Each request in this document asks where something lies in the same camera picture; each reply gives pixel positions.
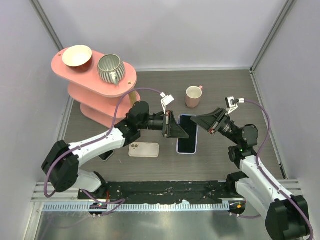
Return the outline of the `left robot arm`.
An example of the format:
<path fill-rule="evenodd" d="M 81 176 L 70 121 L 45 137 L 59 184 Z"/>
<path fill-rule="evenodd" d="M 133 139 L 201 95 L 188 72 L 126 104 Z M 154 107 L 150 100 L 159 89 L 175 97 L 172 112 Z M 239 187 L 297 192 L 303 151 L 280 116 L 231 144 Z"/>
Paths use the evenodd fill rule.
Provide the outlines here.
<path fill-rule="evenodd" d="M 41 166 L 46 174 L 45 182 L 52 184 L 55 193 L 77 188 L 97 200 L 102 199 L 108 190 L 106 181 L 98 172 L 83 171 L 80 167 L 96 157 L 132 144 L 141 137 L 142 130 L 160 131 L 169 139 L 189 137 L 172 111 L 150 114 L 149 104 L 137 101 L 112 129 L 80 142 L 56 142 Z"/>

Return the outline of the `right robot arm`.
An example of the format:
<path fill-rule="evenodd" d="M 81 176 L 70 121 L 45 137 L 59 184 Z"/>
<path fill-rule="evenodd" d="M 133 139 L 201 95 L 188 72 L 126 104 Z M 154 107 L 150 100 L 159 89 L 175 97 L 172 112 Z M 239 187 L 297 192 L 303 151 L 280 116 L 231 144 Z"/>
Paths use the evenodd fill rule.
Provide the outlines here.
<path fill-rule="evenodd" d="M 235 144 L 229 147 L 228 155 L 239 172 L 228 175 L 226 193 L 233 198 L 244 197 L 257 210 L 271 239 L 313 239 L 306 199 L 293 195 L 262 163 L 254 149 L 259 136 L 255 125 L 236 126 L 224 108 L 191 120 L 210 134 L 220 133 Z"/>

